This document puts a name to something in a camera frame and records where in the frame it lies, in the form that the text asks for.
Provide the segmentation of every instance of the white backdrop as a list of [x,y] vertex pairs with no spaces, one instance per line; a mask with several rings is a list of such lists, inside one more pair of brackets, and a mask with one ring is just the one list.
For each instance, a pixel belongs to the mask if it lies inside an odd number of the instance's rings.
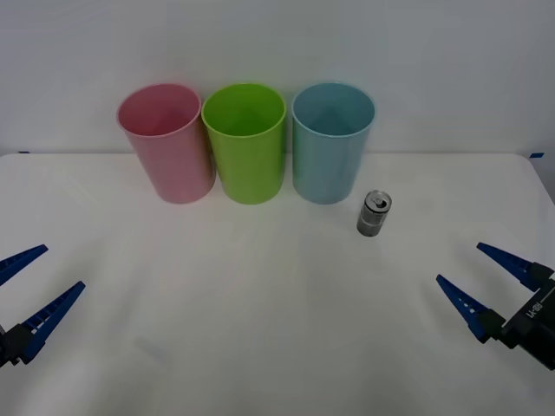
[[323,80],[372,95],[372,151],[545,152],[554,19],[552,0],[0,0],[0,153],[128,151],[115,110],[152,82],[289,100]]

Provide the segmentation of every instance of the green cup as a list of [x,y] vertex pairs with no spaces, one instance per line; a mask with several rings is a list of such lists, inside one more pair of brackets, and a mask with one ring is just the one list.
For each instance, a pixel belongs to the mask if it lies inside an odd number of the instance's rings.
[[234,84],[205,101],[202,120],[227,196],[241,204],[273,198],[284,180],[285,101],[260,84]]

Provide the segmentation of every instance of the white table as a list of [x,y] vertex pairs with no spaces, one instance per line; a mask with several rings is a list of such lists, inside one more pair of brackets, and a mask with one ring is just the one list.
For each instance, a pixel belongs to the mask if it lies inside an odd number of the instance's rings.
[[[0,289],[10,328],[87,288],[28,366],[0,370],[6,416],[553,415],[555,379],[477,342],[438,273],[511,317],[531,295],[475,249],[555,265],[555,208],[507,154],[371,154],[337,205],[217,183],[154,194],[133,155],[0,158],[0,257],[50,251]],[[368,190],[393,208],[360,236]]]

